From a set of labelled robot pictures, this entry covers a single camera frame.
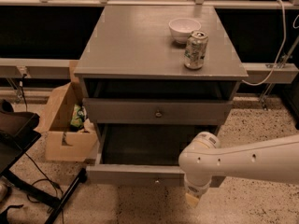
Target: cardboard box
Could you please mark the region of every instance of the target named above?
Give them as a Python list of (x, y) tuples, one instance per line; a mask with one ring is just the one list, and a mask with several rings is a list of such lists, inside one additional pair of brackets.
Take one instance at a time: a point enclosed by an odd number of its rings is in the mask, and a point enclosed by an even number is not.
[(89, 157), (97, 142), (96, 133), (74, 133), (69, 130), (77, 103), (71, 83), (52, 91), (36, 128), (40, 133), (48, 131), (46, 160), (85, 161)]

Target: drawer knob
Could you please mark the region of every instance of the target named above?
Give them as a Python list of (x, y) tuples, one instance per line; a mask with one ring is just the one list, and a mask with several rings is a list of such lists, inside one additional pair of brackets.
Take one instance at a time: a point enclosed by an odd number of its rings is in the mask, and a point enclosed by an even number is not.
[(162, 116), (162, 113), (160, 112), (159, 109), (156, 111), (155, 116), (156, 116), (156, 118), (160, 118)]

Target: white bowl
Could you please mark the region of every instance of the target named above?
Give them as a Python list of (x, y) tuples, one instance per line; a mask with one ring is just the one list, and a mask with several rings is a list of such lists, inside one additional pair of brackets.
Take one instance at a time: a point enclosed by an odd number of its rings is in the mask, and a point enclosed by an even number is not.
[(201, 24), (194, 19), (178, 18), (169, 22), (171, 36), (180, 44), (186, 44), (190, 33), (201, 28)]

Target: speckled floor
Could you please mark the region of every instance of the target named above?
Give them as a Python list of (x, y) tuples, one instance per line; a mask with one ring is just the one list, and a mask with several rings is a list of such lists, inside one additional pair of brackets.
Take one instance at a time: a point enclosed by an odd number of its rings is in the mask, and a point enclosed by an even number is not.
[[(289, 111), (277, 97), (267, 100), (264, 111), (256, 97), (236, 97), (234, 109), (221, 127), (218, 137), (223, 147), (244, 145), (299, 133)], [(43, 105), (29, 104), (28, 110), (40, 112)], [(24, 110), (24, 105), (15, 105)], [(45, 137), (28, 151), (39, 167), (67, 189), (84, 164), (45, 161)], [(28, 160), (21, 158), (11, 169), (23, 180), (33, 183), (41, 174)], [(40, 188), (52, 193), (51, 187)], [(10, 210), (8, 220), (14, 224), (44, 223), (49, 214), (44, 204), (30, 203), (16, 189), (0, 203), (0, 211), (9, 204), (24, 204)], [(63, 223), (59, 215), (56, 224)], [(184, 188), (117, 187), (91, 183), (79, 185), (66, 207), (64, 223), (299, 223), (299, 186), (227, 177), (217, 189), (209, 189), (193, 209), (184, 200)]]

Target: silver can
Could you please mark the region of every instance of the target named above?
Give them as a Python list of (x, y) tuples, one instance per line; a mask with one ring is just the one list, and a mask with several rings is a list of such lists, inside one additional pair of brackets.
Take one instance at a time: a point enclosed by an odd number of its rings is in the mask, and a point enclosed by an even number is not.
[(208, 37), (205, 32), (192, 31), (185, 49), (185, 66), (189, 69), (200, 69), (204, 64)]

